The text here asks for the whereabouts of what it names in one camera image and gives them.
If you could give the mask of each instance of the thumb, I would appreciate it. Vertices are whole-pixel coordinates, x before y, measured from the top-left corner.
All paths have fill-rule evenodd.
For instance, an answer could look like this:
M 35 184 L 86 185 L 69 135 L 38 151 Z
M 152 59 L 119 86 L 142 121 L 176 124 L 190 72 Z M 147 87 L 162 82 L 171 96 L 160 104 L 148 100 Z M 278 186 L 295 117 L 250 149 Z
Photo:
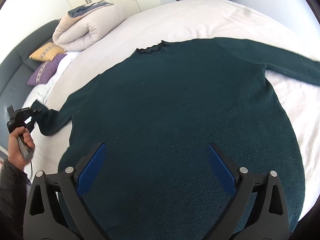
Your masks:
M 18 136 L 23 134 L 24 131 L 25 131 L 25 128 L 23 126 L 22 127 L 18 127 L 18 128 L 13 130 L 13 132 L 10 134 L 10 136 L 18 138 Z

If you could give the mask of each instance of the dark green sweater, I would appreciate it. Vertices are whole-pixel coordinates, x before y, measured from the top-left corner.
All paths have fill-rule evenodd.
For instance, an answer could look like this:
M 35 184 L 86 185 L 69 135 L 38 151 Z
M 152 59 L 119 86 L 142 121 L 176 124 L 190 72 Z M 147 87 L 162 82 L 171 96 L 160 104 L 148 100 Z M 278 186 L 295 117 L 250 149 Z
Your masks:
M 201 239 L 229 200 L 208 163 L 211 142 L 252 172 L 279 174 L 293 230 L 304 202 L 302 158 L 266 69 L 320 85 L 319 63 L 292 52 L 195 39 L 136 50 L 70 95 L 60 112 L 32 107 L 43 109 L 44 135 L 72 120 L 59 171 L 106 143 L 84 201 L 113 240 Z

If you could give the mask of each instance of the silver screw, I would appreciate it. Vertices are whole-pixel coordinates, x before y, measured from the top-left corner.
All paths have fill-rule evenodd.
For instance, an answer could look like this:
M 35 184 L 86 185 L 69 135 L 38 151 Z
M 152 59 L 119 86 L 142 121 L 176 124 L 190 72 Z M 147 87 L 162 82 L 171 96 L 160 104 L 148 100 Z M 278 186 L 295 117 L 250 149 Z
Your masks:
M 240 172 L 246 174 L 248 173 L 248 169 L 246 167 L 241 167 Z
M 275 171 L 270 171 L 270 175 L 271 175 L 272 177 L 276 177 L 276 176 L 277 176 L 277 173 L 276 173 Z
M 66 168 L 65 172 L 66 173 L 71 173 L 71 172 L 73 172 L 73 168 L 72 167 L 68 167 L 68 168 Z
M 36 173 L 36 176 L 37 177 L 41 177 L 43 175 L 43 171 L 38 171 L 37 173 Z

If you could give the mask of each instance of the bed sheet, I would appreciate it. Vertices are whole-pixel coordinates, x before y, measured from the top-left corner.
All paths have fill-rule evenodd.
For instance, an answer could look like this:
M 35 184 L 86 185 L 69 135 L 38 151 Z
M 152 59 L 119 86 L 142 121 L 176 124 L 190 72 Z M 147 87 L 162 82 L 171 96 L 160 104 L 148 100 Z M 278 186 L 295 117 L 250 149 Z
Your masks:
M 227 0 L 184 0 L 129 17 L 79 54 L 56 82 L 46 106 L 60 110 L 71 93 L 128 58 L 136 48 L 145 49 L 161 40 L 177 42 L 214 37 L 251 39 L 313 60 L 320 59 L 320 55 L 306 51 L 288 28 L 253 9 Z M 320 88 L 270 71 L 266 72 L 266 78 L 273 85 L 300 146 L 306 179 L 301 219 L 320 193 L 320 164 L 317 162 L 320 152 Z M 57 172 L 60 158 L 69 145 L 71 129 L 70 122 L 50 137 L 43 136 L 38 127 L 34 129 L 32 136 L 37 145 L 33 159 L 35 171 Z
M 66 52 L 67 55 L 59 62 L 56 73 L 49 79 L 47 84 L 39 84 L 32 89 L 22 108 L 31 107 L 33 102 L 36 100 L 42 104 L 45 104 L 55 83 L 79 53 L 80 51 Z

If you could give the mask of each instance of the person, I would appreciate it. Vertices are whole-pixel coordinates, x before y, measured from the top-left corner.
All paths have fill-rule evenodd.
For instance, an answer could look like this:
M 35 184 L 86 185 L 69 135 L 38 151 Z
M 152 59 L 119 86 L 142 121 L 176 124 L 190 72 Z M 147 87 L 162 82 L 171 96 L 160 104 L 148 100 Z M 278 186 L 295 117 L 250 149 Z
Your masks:
M 9 135 L 8 159 L 4 160 L 0 172 L 0 215 L 2 221 L 23 238 L 23 219 L 27 202 L 26 162 L 20 152 L 18 136 L 23 135 L 25 143 L 35 149 L 27 128 L 18 127 Z

